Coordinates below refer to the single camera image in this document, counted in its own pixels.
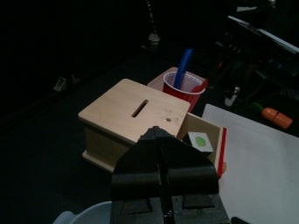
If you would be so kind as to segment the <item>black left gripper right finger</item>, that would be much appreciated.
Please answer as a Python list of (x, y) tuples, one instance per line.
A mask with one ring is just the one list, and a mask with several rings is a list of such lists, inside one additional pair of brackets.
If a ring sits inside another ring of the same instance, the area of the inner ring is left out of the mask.
[(155, 141), (161, 181), (156, 224), (229, 224), (212, 162), (159, 127)]

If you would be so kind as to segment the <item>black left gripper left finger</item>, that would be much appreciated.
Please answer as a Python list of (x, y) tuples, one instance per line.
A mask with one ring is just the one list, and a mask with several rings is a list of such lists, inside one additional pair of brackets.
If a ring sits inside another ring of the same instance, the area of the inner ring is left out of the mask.
[(109, 224), (164, 224), (156, 142), (163, 133), (153, 126), (116, 162)]

